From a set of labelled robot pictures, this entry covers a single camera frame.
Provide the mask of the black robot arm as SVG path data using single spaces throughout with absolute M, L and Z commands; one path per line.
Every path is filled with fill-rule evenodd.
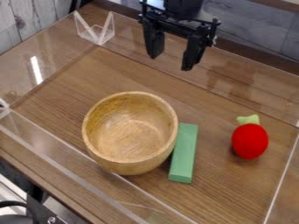
M 208 14 L 201 6 L 204 0 L 138 0 L 144 45 L 148 56 L 154 59 L 164 52 L 164 34 L 168 32 L 186 39 L 181 56 L 181 70 L 189 71 L 201 61 L 206 47 L 216 42 L 220 19 Z

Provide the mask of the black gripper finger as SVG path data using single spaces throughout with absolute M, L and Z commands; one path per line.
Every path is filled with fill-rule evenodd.
M 205 48 L 212 44 L 210 29 L 198 27 L 193 33 L 185 36 L 186 47 L 182 52 L 181 70 L 189 71 L 200 62 Z
M 164 52 L 164 32 L 156 23 L 149 20 L 142 22 L 144 45 L 148 56 L 154 59 Z

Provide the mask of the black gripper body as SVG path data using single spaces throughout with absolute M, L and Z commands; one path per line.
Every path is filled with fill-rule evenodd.
M 204 11 L 204 0 L 138 0 L 138 2 L 145 17 L 176 25 L 180 29 L 209 28 L 210 46 L 214 44 L 220 19 Z

